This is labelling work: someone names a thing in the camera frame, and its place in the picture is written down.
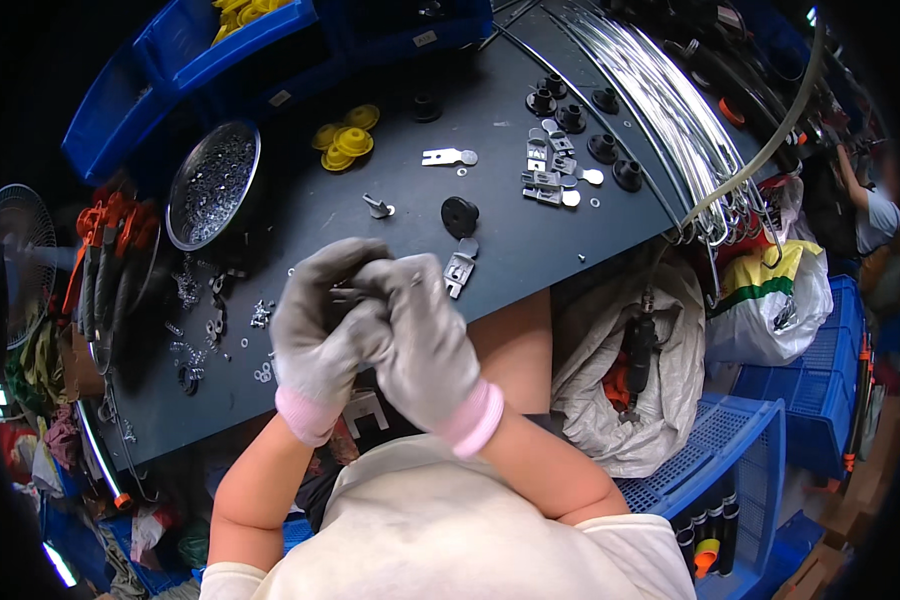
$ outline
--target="pink glove cuff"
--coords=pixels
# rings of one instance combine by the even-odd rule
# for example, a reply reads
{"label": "pink glove cuff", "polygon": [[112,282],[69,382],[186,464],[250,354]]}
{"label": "pink glove cuff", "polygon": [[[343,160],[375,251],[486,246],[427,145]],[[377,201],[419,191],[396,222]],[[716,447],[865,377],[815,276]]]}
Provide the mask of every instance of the pink glove cuff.
{"label": "pink glove cuff", "polygon": [[276,412],[287,422],[289,430],[305,445],[316,448],[330,439],[330,432],[340,416],[325,404],[285,386],[276,389]]}
{"label": "pink glove cuff", "polygon": [[504,392],[486,379],[456,407],[450,419],[435,430],[459,458],[470,458],[487,445],[504,414]]}

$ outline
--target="white plastic bag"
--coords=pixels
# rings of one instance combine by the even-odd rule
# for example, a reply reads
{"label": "white plastic bag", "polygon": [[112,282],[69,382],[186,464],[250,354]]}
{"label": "white plastic bag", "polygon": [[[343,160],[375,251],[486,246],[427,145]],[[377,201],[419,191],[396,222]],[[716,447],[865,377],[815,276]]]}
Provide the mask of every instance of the white plastic bag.
{"label": "white plastic bag", "polygon": [[[762,256],[777,259],[777,247]],[[706,322],[706,362],[789,365],[803,354],[833,310],[827,254],[791,239],[776,269],[740,256],[723,269],[720,303]]]}
{"label": "white plastic bag", "polygon": [[647,477],[686,444],[704,387],[704,302],[685,263],[661,263],[653,278],[657,348],[635,412],[621,423],[601,378],[620,354],[627,321],[640,312],[646,274],[615,277],[577,300],[553,327],[558,368],[552,408],[567,439],[613,477]]}

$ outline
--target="white shirt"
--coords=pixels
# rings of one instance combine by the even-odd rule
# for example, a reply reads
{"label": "white shirt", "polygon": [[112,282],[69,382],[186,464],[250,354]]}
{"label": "white shirt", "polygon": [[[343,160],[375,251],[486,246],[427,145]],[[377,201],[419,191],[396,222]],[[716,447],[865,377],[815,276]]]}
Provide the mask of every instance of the white shirt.
{"label": "white shirt", "polygon": [[899,228],[897,205],[879,190],[866,190],[866,210],[857,210],[857,251],[865,257],[894,239]]}
{"label": "white shirt", "polygon": [[694,598],[670,523],[544,518],[485,462],[439,439],[400,438],[336,479],[320,532],[269,573],[207,567],[201,600]]}

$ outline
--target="metal bowl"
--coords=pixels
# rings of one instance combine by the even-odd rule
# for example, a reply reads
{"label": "metal bowl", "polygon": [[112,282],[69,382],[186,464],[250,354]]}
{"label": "metal bowl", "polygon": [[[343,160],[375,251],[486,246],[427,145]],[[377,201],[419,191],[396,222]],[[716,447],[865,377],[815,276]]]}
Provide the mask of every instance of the metal bowl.
{"label": "metal bowl", "polygon": [[[201,240],[190,242],[192,223],[187,218],[187,194],[193,180],[198,174],[198,168],[210,159],[210,153],[221,143],[237,135],[241,140],[253,141],[253,162],[249,169],[246,183],[236,195],[236,202],[229,209],[222,207],[216,211],[215,230]],[[173,183],[169,187],[169,201],[167,202],[167,234],[173,246],[184,252],[192,252],[203,248],[217,239],[231,225],[240,208],[248,204],[248,197],[252,196],[254,180],[257,176],[257,166],[260,164],[260,131],[252,122],[246,120],[228,121],[207,133],[203,139],[190,151],[183,164],[173,176]]]}

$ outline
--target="dark workbench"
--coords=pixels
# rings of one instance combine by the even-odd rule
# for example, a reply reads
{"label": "dark workbench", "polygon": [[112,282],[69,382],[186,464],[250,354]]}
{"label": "dark workbench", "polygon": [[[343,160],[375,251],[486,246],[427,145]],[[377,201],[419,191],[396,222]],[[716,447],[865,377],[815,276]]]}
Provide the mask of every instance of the dark workbench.
{"label": "dark workbench", "polygon": [[[510,30],[584,93],[606,85],[539,8]],[[248,246],[242,248],[248,259],[241,268],[250,276],[231,279],[225,300],[228,330],[219,354],[208,355],[205,378],[195,395],[180,390],[174,367],[179,355],[168,351],[169,342],[179,338],[163,329],[163,323],[170,320],[185,331],[184,340],[195,348],[207,348],[204,324],[215,314],[206,290],[212,273],[195,270],[204,290],[191,312],[182,313],[173,296],[166,305],[149,308],[132,321],[133,356],[120,364],[114,380],[120,417],[132,424],[137,438],[129,445],[133,462],[151,460],[273,409],[276,380],[263,384],[253,378],[254,370],[269,360],[272,351],[268,332],[249,325],[253,306],[259,300],[279,300],[288,268],[330,242],[348,236],[382,237],[397,257],[434,253],[445,264],[457,240],[444,229],[440,206],[449,196],[475,203],[480,208],[474,236],[480,253],[455,302],[464,317],[473,321],[672,227],[646,185],[636,194],[621,190],[611,167],[588,154],[587,139],[604,133],[592,118],[586,130],[571,139],[575,158],[584,168],[600,168],[603,184],[594,187],[581,180],[576,186],[581,200],[575,210],[522,197],[520,172],[526,169],[527,133],[540,126],[524,99],[545,74],[516,45],[499,37],[479,54],[425,56],[416,63],[347,81],[261,124],[259,172],[268,191],[254,212]],[[429,124],[413,120],[410,103],[417,91],[429,91],[440,100],[440,119]],[[320,153],[310,148],[310,138],[319,126],[340,120],[348,109],[364,102],[377,104],[382,111],[371,132],[374,150],[341,174],[325,171]],[[572,95],[560,105],[571,102],[576,102]],[[625,127],[625,120],[633,126]],[[671,199],[677,218],[683,217],[686,211],[671,182],[622,102],[620,114],[609,121]],[[748,161],[758,150],[756,141],[725,126]],[[450,147],[478,154],[478,164],[469,167],[466,176],[457,176],[457,167],[420,165],[422,151]],[[361,199],[365,193],[394,205],[396,213],[384,220],[372,219]],[[590,198],[600,199],[600,207],[592,207]],[[237,244],[243,243],[239,236]],[[220,260],[219,252],[197,258],[235,266]],[[244,337],[249,342],[246,349],[240,346]],[[230,362],[224,353],[232,356]],[[115,466],[124,468],[116,427],[105,424],[100,429]]]}

